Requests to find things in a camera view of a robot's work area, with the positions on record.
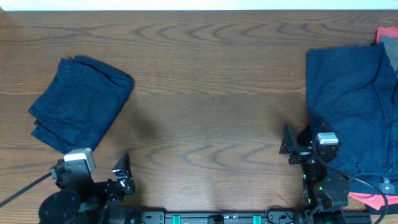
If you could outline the navy blue shorts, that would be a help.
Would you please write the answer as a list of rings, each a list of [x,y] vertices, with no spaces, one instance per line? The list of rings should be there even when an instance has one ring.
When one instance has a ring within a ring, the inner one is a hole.
[[[57,72],[29,108],[32,135],[56,151],[95,150],[134,88],[128,73],[89,57],[61,59]]]

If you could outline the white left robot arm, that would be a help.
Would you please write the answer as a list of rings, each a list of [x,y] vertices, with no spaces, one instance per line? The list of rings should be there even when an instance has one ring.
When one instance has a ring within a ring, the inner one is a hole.
[[[280,206],[249,213],[167,213],[127,206],[124,198],[135,194],[128,153],[113,168],[115,179],[95,182],[91,149],[75,149],[50,169],[60,189],[39,208],[41,223],[186,224],[186,223],[296,223],[298,215]]]

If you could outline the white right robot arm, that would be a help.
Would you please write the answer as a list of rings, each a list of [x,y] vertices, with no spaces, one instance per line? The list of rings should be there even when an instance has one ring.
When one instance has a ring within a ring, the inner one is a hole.
[[[327,163],[337,156],[338,143],[312,146],[287,146],[281,154],[289,155],[290,165],[303,171],[303,198],[308,205],[293,215],[294,223],[346,223],[343,208],[348,205],[349,180],[342,174],[328,173]]]

